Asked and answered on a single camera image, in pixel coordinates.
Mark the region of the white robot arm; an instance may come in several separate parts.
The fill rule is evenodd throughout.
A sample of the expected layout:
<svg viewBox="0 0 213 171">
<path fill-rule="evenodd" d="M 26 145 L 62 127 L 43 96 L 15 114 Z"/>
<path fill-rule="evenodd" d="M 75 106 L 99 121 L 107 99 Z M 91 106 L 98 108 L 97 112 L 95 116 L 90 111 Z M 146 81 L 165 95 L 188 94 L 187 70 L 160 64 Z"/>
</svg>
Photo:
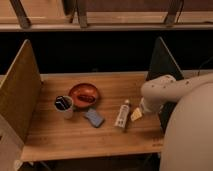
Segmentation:
<svg viewBox="0 0 213 171">
<path fill-rule="evenodd" d="M 145 114 L 177 103 L 164 134 L 159 171 L 213 171 L 213 73 L 179 81 L 160 76 L 145 82 L 141 95 Z"/>
</svg>

